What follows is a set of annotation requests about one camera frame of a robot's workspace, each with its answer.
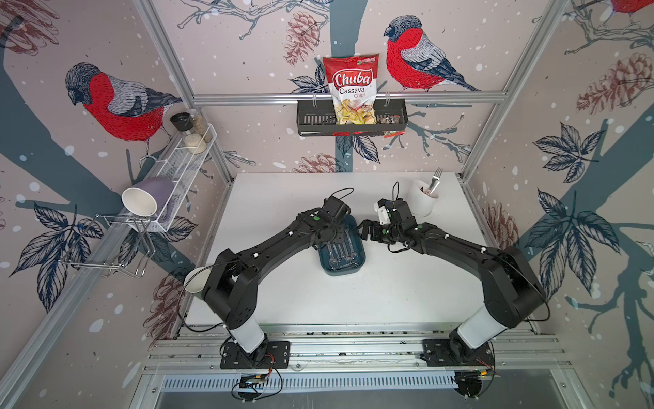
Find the small silver wrench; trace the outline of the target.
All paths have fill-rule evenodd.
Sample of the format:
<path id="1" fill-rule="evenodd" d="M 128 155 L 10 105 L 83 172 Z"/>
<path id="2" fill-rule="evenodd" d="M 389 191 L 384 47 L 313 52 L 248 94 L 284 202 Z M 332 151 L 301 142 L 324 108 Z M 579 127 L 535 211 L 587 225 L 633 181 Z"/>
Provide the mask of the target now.
<path id="1" fill-rule="evenodd" d="M 332 267 L 332 269 L 334 269 L 335 267 L 338 266 L 339 260 L 337 259 L 337 255 L 334 253 L 333 246 L 332 245 L 327 245 L 327 248 L 328 248 L 328 251 L 330 253 L 329 264 L 330 264 L 330 267 Z"/>

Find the teal plastic storage box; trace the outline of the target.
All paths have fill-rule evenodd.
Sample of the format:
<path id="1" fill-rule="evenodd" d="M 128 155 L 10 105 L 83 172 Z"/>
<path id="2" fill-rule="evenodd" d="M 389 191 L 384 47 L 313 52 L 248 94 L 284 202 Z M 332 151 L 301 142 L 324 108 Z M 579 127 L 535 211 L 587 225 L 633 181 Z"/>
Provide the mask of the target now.
<path id="1" fill-rule="evenodd" d="M 354 274 L 360 270 L 366 255 L 353 216 L 346 215 L 343 220 L 343 242 L 320 245 L 318 255 L 321 267 L 328 275 Z"/>

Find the large silver wrench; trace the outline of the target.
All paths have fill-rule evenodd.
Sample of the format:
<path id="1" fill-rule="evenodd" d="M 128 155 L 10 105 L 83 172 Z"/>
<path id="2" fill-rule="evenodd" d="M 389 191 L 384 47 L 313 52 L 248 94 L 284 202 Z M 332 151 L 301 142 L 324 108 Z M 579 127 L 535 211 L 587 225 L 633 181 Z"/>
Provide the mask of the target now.
<path id="1" fill-rule="evenodd" d="M 350 250 L 349 256 L 350 256 L 350 258 L 352 259 L 352 261 L 354 263 L 357 263 L 359 255 L 358 255 L 358 252 L 356 252 L 356 249 L 354 248 L 354 243 L 352 242 L 351 234 L 349 232 L 346 233 L 346 238 L 347 238 L 347 244 L 348 244 L 349 250 Z"/>

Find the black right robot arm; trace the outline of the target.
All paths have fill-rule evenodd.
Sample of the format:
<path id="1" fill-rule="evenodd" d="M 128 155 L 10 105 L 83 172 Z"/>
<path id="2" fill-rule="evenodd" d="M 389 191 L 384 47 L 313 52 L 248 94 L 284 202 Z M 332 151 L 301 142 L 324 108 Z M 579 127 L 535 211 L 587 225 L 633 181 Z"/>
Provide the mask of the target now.
<path id="1" fill-rule="evenodd" d="M 517 327 L 545 305 L 547 298 L 523 253 L 516 247 L 486 247 L 451 235 L 432 223 L 410 217 L 391 223 L 364 220 L 357 227 L 362 240 L 445 260 L 476 277 L 482 287 L 483 304 L 449 335 L 449 356 L 456 363 L 472 361 L 490 340 Z"/>

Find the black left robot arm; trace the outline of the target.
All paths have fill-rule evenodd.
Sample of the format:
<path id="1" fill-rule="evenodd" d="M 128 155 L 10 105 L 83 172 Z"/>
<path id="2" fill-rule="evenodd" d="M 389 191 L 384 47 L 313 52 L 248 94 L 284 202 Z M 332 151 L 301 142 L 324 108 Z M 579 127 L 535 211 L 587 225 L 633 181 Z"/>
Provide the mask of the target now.
<path id="1" fill-rule="evenodd" d="M 311 247 L 343 236 L 343 221 L 351 212 L 340 201 L 304 211 L 284 230 L 241 252 L 226 249 L 211 268 L 201 299 L 218 315 L 244 354 L 264 351 L 267 336 L 255 318 L 258 287 L 281 264 Z"/>

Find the white cutlery cup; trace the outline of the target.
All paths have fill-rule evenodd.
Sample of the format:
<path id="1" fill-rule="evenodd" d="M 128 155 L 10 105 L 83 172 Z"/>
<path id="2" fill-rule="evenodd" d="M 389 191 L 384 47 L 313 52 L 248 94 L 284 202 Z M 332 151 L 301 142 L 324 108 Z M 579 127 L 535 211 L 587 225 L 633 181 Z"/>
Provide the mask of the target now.
<path id="1" fill-rule="evenodd" d="M 437 194 L 434 194 L 434 196 L 426 194 L 424 190 L 428 188 L 429 185 L 426 182 L 420 180 L 412 181 L 412 186 L 409 188 L 405 201 L 410 208 L 411 214 L 415 217 L 429 216 L 434 209 L 437 199 L 439 199 Z"/>

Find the silver fork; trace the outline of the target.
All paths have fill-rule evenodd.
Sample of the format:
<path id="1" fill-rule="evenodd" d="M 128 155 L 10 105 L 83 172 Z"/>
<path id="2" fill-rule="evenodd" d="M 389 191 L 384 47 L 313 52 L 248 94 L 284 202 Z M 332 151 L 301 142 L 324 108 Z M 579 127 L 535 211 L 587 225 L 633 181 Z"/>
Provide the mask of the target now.
<path id="1" fill-rule="evenodd" d="M 425 193 L 427 195 L 432 195 L 435 192 L 435 190 L 437 189 L 437 187 L 439 187 L 442 173 L 443 173 L 443 169 L 441 167 L 439 167 L 434 172 L 434 175 L 433 175 L 432 180 L 431 180 L 431 182 L 429 184 L 429 187 L 425 190 Z"/>

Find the red Chuba chips bag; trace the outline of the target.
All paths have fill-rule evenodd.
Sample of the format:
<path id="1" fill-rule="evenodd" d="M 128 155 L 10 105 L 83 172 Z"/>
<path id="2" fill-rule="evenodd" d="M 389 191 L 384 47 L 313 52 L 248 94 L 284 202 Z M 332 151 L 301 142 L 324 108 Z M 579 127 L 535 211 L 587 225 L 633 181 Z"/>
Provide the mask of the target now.
<path id="1" fill-rule="evenodd" d="M 376 124 L 378 62 L 379 54 L 323 59 L 337 124 Z"/>

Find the small circuit board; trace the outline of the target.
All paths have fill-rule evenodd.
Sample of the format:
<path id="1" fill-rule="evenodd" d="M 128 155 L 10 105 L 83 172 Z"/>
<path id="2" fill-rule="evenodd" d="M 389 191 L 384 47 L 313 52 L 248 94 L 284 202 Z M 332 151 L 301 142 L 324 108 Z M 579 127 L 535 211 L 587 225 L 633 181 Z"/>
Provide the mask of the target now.
<path id="1" fill-rule="evenodd" d="M 267 379 L 267 374 L 242 375 L 239 380 L 239 387 L 241 389 L 262 387 L 267 383 Z"/>

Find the black lid spice jar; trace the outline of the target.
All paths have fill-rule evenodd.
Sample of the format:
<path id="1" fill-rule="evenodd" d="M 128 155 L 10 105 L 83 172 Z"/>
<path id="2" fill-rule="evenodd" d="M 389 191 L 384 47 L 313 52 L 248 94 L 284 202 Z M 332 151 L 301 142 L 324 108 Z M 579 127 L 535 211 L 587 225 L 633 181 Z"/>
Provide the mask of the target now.
<path id="1" fill-rule="evenodd" d="M 182 143 L 185 148 L 188 148 L 193 154 L 201 154 L 207 150 L 207 142 L 204 136 L 196 130 L 190 113 L 174 114 L 170 117 L 170 122 L 182 134 Z"/>

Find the purple mug white inside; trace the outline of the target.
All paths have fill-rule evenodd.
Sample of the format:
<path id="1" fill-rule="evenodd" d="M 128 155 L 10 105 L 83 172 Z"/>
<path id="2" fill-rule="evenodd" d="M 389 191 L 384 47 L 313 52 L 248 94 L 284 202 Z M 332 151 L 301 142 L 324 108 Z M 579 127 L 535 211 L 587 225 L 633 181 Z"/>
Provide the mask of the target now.
<path id="1" fill-rule="evenodd" d="M 122 192 L 125 209 L 136 216 L 150 217 L 165 206 L 175 189 L 168 177 L 151 177 Z"/>

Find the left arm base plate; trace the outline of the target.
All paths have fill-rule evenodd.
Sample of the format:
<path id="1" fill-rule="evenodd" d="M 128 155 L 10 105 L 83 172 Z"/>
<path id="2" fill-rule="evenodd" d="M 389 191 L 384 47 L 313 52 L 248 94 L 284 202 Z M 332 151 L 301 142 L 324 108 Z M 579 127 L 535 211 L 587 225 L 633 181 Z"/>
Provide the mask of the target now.
<path id="1" fill-rule="evenodd" d="M 286 369 L 291 356 L 291 343 L 288 341 L 265 340 L 254 352 L 246 353 L 232 340 L 221 352 L 221 370 L 238 369 Z"/>

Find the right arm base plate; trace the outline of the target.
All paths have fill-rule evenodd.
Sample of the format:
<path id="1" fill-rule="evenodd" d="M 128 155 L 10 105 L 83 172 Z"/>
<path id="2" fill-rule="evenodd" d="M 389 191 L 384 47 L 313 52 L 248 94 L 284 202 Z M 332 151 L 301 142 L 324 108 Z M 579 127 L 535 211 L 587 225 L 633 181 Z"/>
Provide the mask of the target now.
<path id="1" fill-rule="evenodd" d="M 489 343 L 470 349 L 462 341 L 451 339 L 423 339 L 420 359 L 429 367 L 492 367 L 495 357 Z"/>

